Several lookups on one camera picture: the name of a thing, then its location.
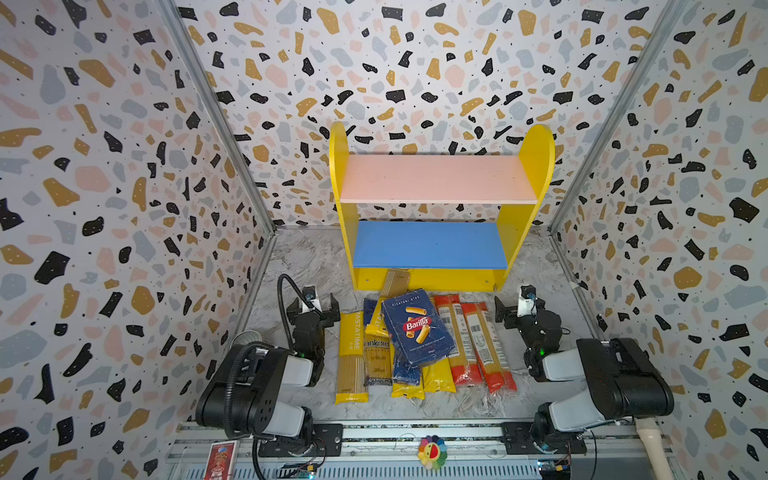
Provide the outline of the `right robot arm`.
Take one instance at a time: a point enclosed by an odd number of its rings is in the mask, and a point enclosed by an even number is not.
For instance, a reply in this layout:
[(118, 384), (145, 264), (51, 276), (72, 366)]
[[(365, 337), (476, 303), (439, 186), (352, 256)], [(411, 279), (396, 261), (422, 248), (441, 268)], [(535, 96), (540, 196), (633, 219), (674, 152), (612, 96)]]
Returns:
[(583, 380), (586, 387), (560, 401), (541, 404), (528, 437), (535, 447), (559, 453), (572, 447), (578, 435), (624, 418), (653, 420), (674, 409), (671, 387), (636, 340), (581, 338), (562, 350), (565, 331), (561, 317), (546, 308), (530, 286), (515, 306), (494, 299), (495, 321), (516, 330), (525, 345), (523, 361), (539, 383)]

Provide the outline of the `blue Barilla rigatoni box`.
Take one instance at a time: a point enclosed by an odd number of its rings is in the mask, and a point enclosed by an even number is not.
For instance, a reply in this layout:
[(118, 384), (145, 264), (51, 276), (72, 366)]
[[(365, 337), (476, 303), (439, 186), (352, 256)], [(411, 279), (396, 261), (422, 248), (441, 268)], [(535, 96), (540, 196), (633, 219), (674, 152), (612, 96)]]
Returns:
[(385, 300), (383, 312), (391, 339), (413, 366), (431, 365), (447, 358), (455, 346), (424, 289)]

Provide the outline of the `blue Barilla spaghetti box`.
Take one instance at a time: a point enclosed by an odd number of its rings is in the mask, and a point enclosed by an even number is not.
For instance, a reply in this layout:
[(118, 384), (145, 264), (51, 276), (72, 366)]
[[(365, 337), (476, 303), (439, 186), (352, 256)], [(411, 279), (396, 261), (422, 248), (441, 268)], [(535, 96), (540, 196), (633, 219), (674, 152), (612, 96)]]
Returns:
[(420, 370), (402, 358), (387, 333), (364, 334), (364, 363), (366, 386), (418, 385), (421, 379)]

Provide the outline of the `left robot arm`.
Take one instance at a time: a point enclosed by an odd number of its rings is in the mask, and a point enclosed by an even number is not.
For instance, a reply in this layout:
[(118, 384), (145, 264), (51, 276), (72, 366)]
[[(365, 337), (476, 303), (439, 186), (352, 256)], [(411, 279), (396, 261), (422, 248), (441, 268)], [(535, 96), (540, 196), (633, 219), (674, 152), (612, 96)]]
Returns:
[(196, 406), (198, 425), (224, 431), (230, 440), (252, 436), (293, 441), (306, 447), (314, 440), (311, 410), (279, 400), (283, 386), (313, 387), (325, 364), (325, 330), (341, 320), (339, 303), (319, 311), (317, 298), (295, 300), (286, 315), (292, 349), (263, 341), (231, 347)]

